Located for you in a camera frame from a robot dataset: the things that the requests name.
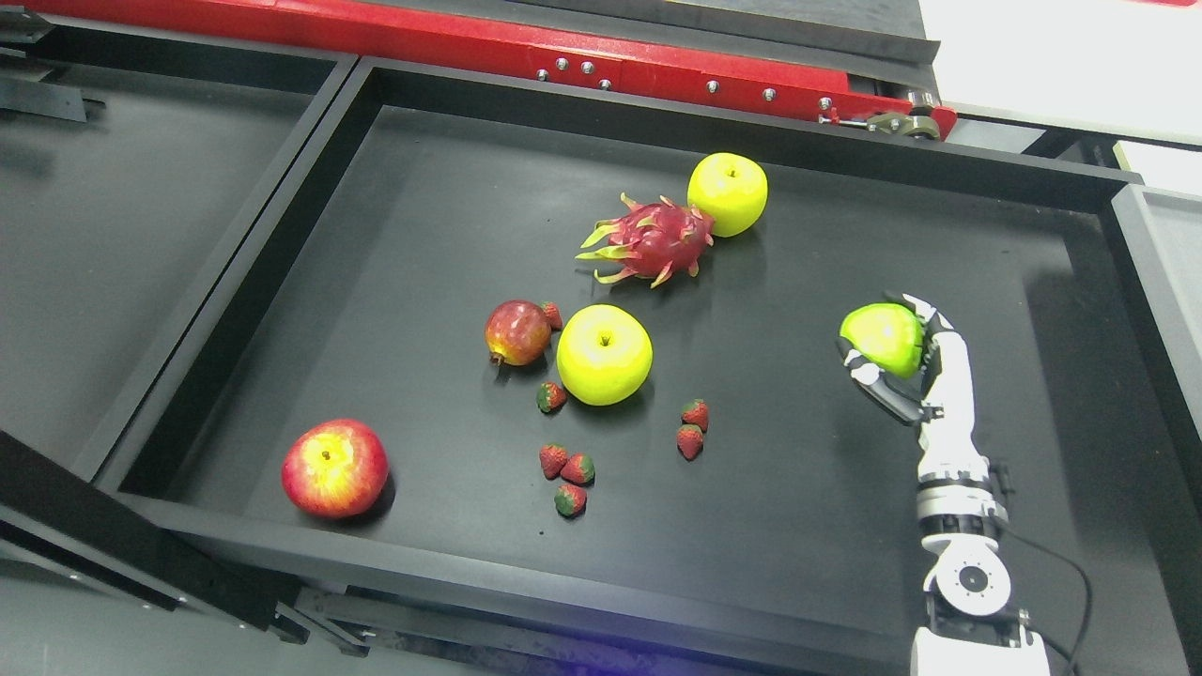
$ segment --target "red apple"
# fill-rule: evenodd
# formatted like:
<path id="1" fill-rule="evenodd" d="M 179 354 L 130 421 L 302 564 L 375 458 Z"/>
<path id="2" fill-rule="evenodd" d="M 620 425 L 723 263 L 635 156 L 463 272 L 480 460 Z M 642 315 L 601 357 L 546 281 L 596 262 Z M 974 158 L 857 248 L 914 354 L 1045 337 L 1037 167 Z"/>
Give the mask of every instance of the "red apple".
<path id="1" fill-rule="evenodd" d="M 551 320 L 530 301 L 506 301 L 484 322 L 488 361 L 500 366 L 525 366 L 551 344 Z"/>
<path id="2" fill-rule="evenodd" d="M 302 434 L 280 469 L 288 499 L 326 518 L 363 514 L 387 478 L 388 456 L 380 438 L 351 419 L 322 422 Z"/>

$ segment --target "tray floor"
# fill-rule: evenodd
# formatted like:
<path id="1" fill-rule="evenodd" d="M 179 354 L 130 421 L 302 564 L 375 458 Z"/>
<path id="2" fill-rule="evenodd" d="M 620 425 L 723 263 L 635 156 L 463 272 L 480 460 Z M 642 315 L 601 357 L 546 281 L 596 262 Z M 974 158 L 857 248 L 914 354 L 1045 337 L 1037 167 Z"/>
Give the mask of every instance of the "tray floor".
<path id="1" fill-rule="evenodd" d="M 1011 463 L 1016 527 L 1070 555 L 1121 542 L 1154 567 L 1135 511 L 1109 502 L 1127 479 L 1097 464 L 1156 432 L 1135 420 L 1154 403 L 1094 217 L 769 166 L 763 220 L 719 241 L 696 279 L 597 285 L 572 259 L 593 223 L 624 212 L 621 191 L 683 198 L 698 159 L 386 107 L 163 497 L 905 636 L 929 565 L 918 449 L 847 381 L 833 344 L 849 310 L 892 289 L 938 303 L 968 337 L 976 439 Z M 481 339 L 513 297 L 625 308 L 655 345 L 649 381 L 615 407 L 543 416 L 534 395 L 554 360 L 498 373 Z M 1133 385 L 1081 397 L 1061 373 Z M 713 423 L 686 463 L 673 434 L 695 397 Z M 279 466 L 339 416 L 380 433 L 395 497 L 331 524 L 287 502 Z M 548 441 L 596 461 L 576 521 L 555 515 L 540 473 Z M 1071 573 L 1016 547 L 1007 563 L 1033 615 L 1071 636 Z M 1102 577 L 1162 599 L 1142 574 Z M 1153 605 L 1148 622 L 1162 623 L 1167 606 Z"/>

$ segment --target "strawberry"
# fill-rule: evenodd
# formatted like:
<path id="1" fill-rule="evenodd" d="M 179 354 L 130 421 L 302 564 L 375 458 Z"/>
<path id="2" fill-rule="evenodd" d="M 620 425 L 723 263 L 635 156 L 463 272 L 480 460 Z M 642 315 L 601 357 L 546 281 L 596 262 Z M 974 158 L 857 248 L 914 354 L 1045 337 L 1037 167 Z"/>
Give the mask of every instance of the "strawberry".
<path id="1" fill-rule="evenodd" d="M 542 475 L 554 479 L 567 463 L 567 451 L 559 444 L 547 444 L 538 449 L 538 463 L 542 464 Z"/>
<path id="2" fill-rule="evenodd" d="M 564 389 L 554 383 L 543 383 L 538 386 L 538 396 L 535 401 L 538 403 L 538 410 L 551 413 L 564 405 L 564 402 L 567 401 L 567 392 L 564 392 Z"/>
<path id="3" fill-rule="evenodd" d="M 704 399 L 689 402 L 680 413 L 680 420 L 689 425 L 696 425 L 702 432 L 709 432 L 709 407 Z"/>
<path id="4" fill-rule="evenodd" d="M 593 458 L 588 453 L 576 453 L 567 458 L 567 464 L 559 472 L 559 475 L 577 486 L 585 486 L 593 482 L 596 469 L 593 467 Z"/>
<path id="5" fill-rule="evenodd" d="M 697 457 L 704 444 L 703 439 L 701 427 L 696 425 L 682 425 L 680 429 L 677 429 L 677 447 L 680 449 L 684 459 L 692 461 Z"/>
<path id="6" fill-rule="evenodd" d="M 564 315 L 559 314 L 559 306 L 547 301 L 546 303 L 540 303 L 538 307 L 542 308 L 542 314 L 547 315 L 547 321 L 551 322 L 551 327 L 559 331 L 564 327 Z"/>
<path id="7" fill-rule="evenodd" d="M 571 484 L 564 484 L 555 491 L 555 511 L 561 516 L 571 518 L 582 511 L 584 511 L 584 503 L 588 502 L 589 497 L 584 492 L 584 488 L 579 486 L 572 486 Z"/>

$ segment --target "robotic hand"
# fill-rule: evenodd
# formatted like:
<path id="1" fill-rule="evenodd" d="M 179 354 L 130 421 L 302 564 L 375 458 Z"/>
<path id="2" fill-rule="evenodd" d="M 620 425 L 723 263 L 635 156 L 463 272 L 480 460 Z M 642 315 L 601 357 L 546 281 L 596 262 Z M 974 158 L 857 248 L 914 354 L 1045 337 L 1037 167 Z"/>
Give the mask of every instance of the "robotic hand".
<path id="1" fill-rule="evenodd" d="M 905 425 L 917 427 L 918 524 L 922 546 L 936 555 L 923 592 L 927 625 L 914 638 L 911 676 L 1047 676 L 1043 639 L 1011 604 L 1011 581 L 998 557 L 1006 522 L 1005 476 L 972 444 L 975 411 L 968 345 L 935 307 L 909 295 L 886 300 L 911 310 L 924 327 L 922 393 L 915 396 L 846 338 L 839 351 L 852 381 Z"/>

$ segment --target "black cable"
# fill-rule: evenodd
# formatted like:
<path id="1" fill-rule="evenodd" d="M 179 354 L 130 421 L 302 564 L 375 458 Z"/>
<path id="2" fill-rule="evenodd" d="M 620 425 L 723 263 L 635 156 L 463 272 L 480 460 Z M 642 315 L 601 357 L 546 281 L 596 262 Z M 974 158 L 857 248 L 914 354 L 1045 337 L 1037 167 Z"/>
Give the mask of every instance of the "black cable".
<path id="1" fill-rule="evenodd" d="M 1033 631 L 1037 631 L 1041 636 L 1043 636 L 1043 645 L 1046 645 L 1047 647 L 1049 647 L 1053 651 L 1055 651 L 1055 653 L 1058 656 L 1060 656 L 1060 657 L 1064 658 L 1065 663 L 1067 663 L 1067 662 L 1070 662 L 1072 659 L 1071 657 L 1069 657 L 1069 651 L 1064 650 L 1064 646 L 1061 646 L 1060 644 L 1058 644 L 1058 642 L 1053 641 L 1051 638 L 1048 638 L 1047 634 L 1045 634 L 1043 631 L 1040 631 L 1039 629 L 1036 629 L 1035 625 L 1031 625 L 1031 630 Z M 1073 665 L 1072 672 L 1076 676 L 1081 676 L 1081 668 L 1077 666 L 1077 665 Z"/>
<path id="2" fill-rule="evenodd" d="M 1077 651 L 1081 650 L 1081 644 L 1082 641 L 1085 640 L 1085 633 L 1089 630 L 1089 618 L 1094 615 L 1094 586 L 1089 582 L 1089 575 L 1087 575 L 1085 570 L 1079 565 L 1077 565 L 1077 562 L 1072 561 L 1071 558 L 1057 553 L 1039 542 L 1028 540 L 1027 538 L 1023 538 L 1022 535 L 1014 533 L 1010 528 L 1010 524 L 998 518 L 998 515 L 994 514 L 993 511 L 989 512 L 989 516 L 993 518 L 994 526 L 998 527 L 998 530 L 1008 534 L 1011 538 L 1018 540 L 1019 542 L 1027 545 L 1028 547 L 1039 550 L 1053 558 L 1058 558 L 1064 563 L 1067 563 L 1073 568 L 1073 570 L 1077 571 L 1078 575 L 1081 575 L 1081 581 L 1085 585 L 1085 607 L 1081 613 L 1081 628 L 1077 629 L 1077 640 L 1072 642 L 1072 650 L 1069 651 L 1069 654 L 1065 656 L 1069 660 L 1069 664 L 1066 664 L 1064 671 L 1061 671 L 1061 676 L 1070 676 L 1071 674 L 1075 672 L 1077 668 Z M 1045 642 L 1052 645 L 1051 641 L 1047 640 L 1047 638 L 1045 638 Z"/>

